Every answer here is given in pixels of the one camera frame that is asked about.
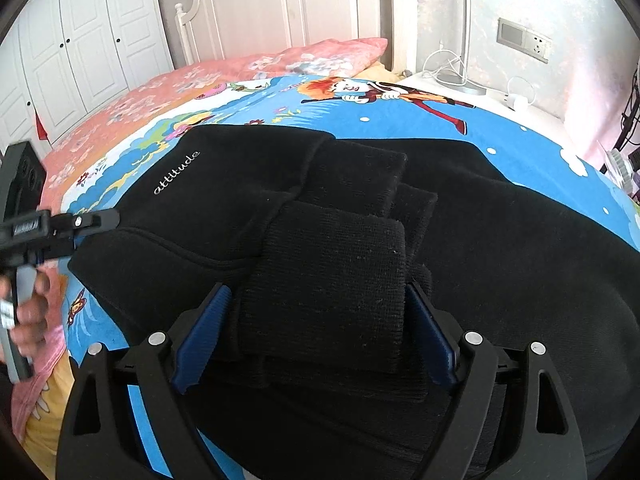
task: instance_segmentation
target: white wardrobe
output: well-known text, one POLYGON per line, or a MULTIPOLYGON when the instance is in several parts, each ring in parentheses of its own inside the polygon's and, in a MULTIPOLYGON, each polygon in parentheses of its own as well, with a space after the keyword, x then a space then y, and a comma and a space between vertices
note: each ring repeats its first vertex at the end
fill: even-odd
POLYGON ((0 48, 0 73, 16 80, 11 95, 21 96, 24 116, 18 124, 15 110, 0 102, 0 145, 34 138, 34 108, 53 143, 173 68, 158 0, 30 0, 0 48))

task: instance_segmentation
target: cartoon bedspread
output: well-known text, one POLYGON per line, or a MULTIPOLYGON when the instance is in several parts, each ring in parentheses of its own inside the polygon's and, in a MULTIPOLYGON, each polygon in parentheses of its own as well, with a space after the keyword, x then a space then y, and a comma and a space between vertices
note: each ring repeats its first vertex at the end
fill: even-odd
MULTIPOLYGON (((423 137, 470 142, 515 185, 565 204, 640 250, 640 216, 633 202, 594 168, 546 137, 485 110, 401 84, 340 77, 283 76, 217 86, 156 117, 106 153, 65 193, 61 210, 79 213, 115 206, 182 134, 196 124, 217 123, 301 126, 350 139, 423 137)), ((159 182, 158 189, 164 184, 159 182)), ((68 273, 65 262, 60 262, 60 272, 68 273)), ((98 340, 110 349, 126 346, 111 319, 73 276, 68 277, 63 326, 68 349, 78 361, 98 340)), ((135 388, 130 393, 150 461, 168 475, 140 396, 135 388)), ((244 478, 237 465, 213 444, 207 445, 231 480, 244 478)))

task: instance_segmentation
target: yellow cloth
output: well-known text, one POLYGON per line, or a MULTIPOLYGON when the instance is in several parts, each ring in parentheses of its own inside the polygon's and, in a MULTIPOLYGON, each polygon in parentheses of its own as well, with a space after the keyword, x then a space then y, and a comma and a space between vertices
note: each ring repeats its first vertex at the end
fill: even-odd
POLYGON ((379 61, 375 62, 369 68, 364 69, 359 74, 356 74, 353 78, 368 79, 369 81, 384 81, 385 83, 397 83, 402 79, 393 72, 389 72, 379 61))
POLYGON ((56 477, 58 439, 74 377, 68 352, 53 369, 24 431, 22 447, 49 480, 56 477))

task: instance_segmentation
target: pink pillow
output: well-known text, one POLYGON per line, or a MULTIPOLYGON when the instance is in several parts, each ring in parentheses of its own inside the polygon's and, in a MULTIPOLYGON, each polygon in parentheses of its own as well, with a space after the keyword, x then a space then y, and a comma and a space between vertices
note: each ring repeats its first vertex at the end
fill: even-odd
POLYGON ((206 72, 218 72, 221 78, 231 81, 263 79, 284 73, 350 77, 362 72, 380 58, 386 50, 386 44, 384 38, 324 40, 313 45, 288 48, 277 54, 203 61, 177 72, 189 72, 197 67, 206 72))

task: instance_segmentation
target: blue gripper pad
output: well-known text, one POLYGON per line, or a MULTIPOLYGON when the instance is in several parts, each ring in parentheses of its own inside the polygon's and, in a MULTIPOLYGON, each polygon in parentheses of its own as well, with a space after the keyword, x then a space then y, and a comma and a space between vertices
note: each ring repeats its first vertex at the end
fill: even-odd
POLYGON ((411 285, 405 288, 404 309, 422 365, 431 381, 447 390, 452 389, 458 384, 455 373, 456 354, 411 285))
POLYGON ((184 394, 189 386, 200 381, 218 342, 226 308, 231 303, 231 290, 226 285, 220 286, 218 290, 214 288, 212 294, 212 297, 205 300, 208 301, 204 309, 199 308, 196 311, 199 316, 192 322, 191 331, 181 343, 178 343, 178 349, 175 351, 172 384, 181 394, 184 394))

